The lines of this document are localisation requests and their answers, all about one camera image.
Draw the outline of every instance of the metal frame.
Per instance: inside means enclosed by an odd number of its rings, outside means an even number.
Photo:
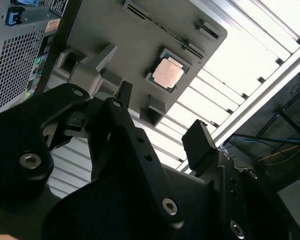
[[[66,6],[63,17],[61,18],[58,31],[54,37],[53,44],[51,46],[50,54],[46,60],[44,68],[42,70],[42,76],[40,83],[38,84],[35,96],[43,94],[49,81],[50,75],[54,69],[56,61],[59,58],[60,53],[63,51],[70,34],[72,25],[75,22],[77,13],[81,6],[82,0],[71,0],[71,4]]]

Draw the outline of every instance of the sticker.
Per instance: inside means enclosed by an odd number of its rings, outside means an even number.
[[[59,18],[56,20],[49,21],[48,25],[46,26],[45,32],[48,33],[48,32],[57,30],[59,27],[60,20],[61,19]]]
[[[29,97],[31,97],[31,91],[28,91],[28,92],[25,94],[24,100],[27,100]]]
[[[50,8],[51,11],[62,17],[65,13],[68,1],[69,0],[53,0]]]

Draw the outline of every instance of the metal slot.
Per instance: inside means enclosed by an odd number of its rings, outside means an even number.
[[[144,11],[140,7],[138,7],[136,4],[131,2],[130,0],[125,1],[123,5],[123,9],[127,11],[129,14],[131,14],[133,17],[138,19],[139,21],[144,21],[147,19],[148,12]]]
[[[215,41],[218,40],[220,34],[217,29],[215,29],[213,26],[211,26],[208,22],[206,21],[201,21],[201,25],[198,28],[199,32],[207,36],[209,39]]]

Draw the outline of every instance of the bolt hole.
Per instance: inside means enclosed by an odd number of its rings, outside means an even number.
[[[241,234],[241,230],[240,230],[240,228],[239,228],[237,225],[234,225],[234,226],[233,226],[233,229],[234,229],[234,231],[235,231],[235,233],[236,233],[237,235],[240,235],[240,234]]]
[[[237,182],[236,182],[233,178],[230,178],[230,181],[231,181],[231,183],[233,183],[234,185],[237,185]]]
[[[35,164],[35,163],[37,162],[37,159],[34,158],[34,157],[29,157],[29,158],[27,158],[27,159],[25,160],[25,162],[26,162],[27,164]]]
[[[167,207],[168,209],[170,209],[170,210],[174,209],[174,205],[173,205],[172,203],[170,203],[170,202],[167,202],[167,203],[166,203],[166,207]]]
[[[141,137],[138,137],[137,140],[139,143],[142,143],[142,144],[145,142]]]
[[[232,191],[232,190],[231,190],[231,194],[232,194],[232,196],[234,196],[236,199],[238,198],[238,194],[237,194],[235,191]]]
[[[152,161],[152,156],[150,156],[149,154],[144,155],[145,160],[151,162]]]

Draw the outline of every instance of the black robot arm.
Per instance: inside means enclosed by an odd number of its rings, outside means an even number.
[[[50,152],[75,136],[88,139],[93,181],[52,209],[43,239],[300,239],[267,178],[237,171],[203,122],[182,138],[195,176],[163,166],[130,117],[131,91],[103,101],[63,84],[1,113],[0,202],[39,196]]]

